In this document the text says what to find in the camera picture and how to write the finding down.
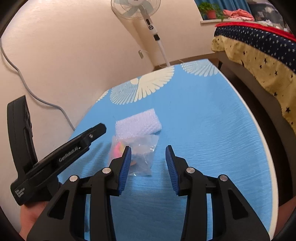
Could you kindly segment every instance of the bubble wrap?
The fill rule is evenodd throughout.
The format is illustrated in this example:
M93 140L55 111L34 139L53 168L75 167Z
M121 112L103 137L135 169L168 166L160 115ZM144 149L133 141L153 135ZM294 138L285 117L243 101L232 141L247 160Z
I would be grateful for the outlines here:
M115 124L116 137L119 139L150 135L160 130L161 123L154 109L132 115Z

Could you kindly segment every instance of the clear plastic bag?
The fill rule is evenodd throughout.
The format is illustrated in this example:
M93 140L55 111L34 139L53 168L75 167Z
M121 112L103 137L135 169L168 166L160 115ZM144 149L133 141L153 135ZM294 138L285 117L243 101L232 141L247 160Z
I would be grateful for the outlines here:
M118 139L113 136L109 153L109 162L121 157L125 146L131 147L131 166L128 174L133 176L151 175L151 166L159 136L145 135L128 139Z

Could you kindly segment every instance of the human hand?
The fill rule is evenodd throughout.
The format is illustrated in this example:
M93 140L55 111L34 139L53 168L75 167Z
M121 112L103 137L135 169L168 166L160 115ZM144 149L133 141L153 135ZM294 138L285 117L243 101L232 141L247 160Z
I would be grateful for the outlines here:
M35 202L20 207L20 236L27 240L27 236L48 202Z
M279 215L278 215L278 220L276 224L276 231L274 234L275 236L285 226L286 222L288 221L289 217L291 216L295 208L296 208L296 196L279 207Z

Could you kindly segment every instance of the table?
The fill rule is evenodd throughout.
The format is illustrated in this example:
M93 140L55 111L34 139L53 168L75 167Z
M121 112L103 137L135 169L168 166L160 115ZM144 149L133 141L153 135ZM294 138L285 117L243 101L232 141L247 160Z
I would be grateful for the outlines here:
M111 197L117 240L180 240L186 197L176 196L172 189L165 162L167 145L205 175L228 175L272 237L278 193L269 149L243 99L207 59L161 69L106 91L71 138L99 122L106 125L106 134L59 176L60 181L73 174L93 175L105 167L115 122L151 108L163 127L152 176L129 176L123 194ZM208 207L211 239L210 196Z

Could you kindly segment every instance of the star patterned blanket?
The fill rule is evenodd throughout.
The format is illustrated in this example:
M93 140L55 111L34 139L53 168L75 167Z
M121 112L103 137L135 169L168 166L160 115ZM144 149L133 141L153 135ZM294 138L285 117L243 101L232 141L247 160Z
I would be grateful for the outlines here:
M254 23L221 23L212 50L225 51L280 103L283 117L296 134L296 38Z

